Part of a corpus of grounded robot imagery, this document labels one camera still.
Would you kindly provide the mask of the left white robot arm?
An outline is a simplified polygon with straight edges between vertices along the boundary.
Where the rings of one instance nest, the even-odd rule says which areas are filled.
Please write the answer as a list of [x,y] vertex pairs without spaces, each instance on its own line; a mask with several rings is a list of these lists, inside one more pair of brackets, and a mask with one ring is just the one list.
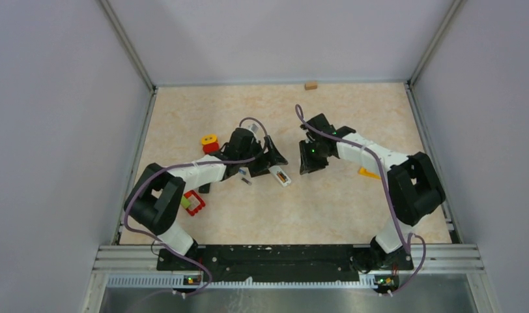
[[173,250],[178,267],[190,269],[197,261],[195,240],[176,221],[184,194],[229,179],[240,168],[257,177],[287,163],[269,135],[260,141],[250,129],[238,127],[223,147],[196,161],[169,168],[149,164],[124,203],[125,217],[132,217],[149,236]]

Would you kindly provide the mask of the orange battery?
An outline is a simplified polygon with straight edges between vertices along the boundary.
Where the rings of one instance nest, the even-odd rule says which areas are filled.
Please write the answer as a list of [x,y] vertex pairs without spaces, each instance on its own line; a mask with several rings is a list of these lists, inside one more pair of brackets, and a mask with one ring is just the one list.
[[277,172],[277,176],[279,177],[280,181],[282,183],[286,183],[287,182],[287,177],[282,173],[282,172]]

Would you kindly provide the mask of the white remote control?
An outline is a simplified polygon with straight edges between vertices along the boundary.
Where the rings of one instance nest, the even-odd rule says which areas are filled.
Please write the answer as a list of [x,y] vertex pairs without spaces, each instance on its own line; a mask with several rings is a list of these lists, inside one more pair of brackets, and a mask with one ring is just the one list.
[[269,172],[273,175],[275,180],[283,187],[291,184],[291,178],[283,171],[280,166],[271,166]]

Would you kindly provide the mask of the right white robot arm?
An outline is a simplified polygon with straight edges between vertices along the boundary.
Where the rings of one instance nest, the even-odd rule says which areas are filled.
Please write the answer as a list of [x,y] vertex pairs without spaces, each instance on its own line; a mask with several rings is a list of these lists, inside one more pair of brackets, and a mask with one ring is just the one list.
[[372,264],[387,269],[397,259],[396,250],[408,252],[411,234],[420,220],[446,200],[445,190],[430,157],[385,148],[351,127],[336,128],[324,114],[302,121],[307,138],[300,141],[300,174],[323,170],[328,158],[353,162],[379,177],[391,220],[371,241]]

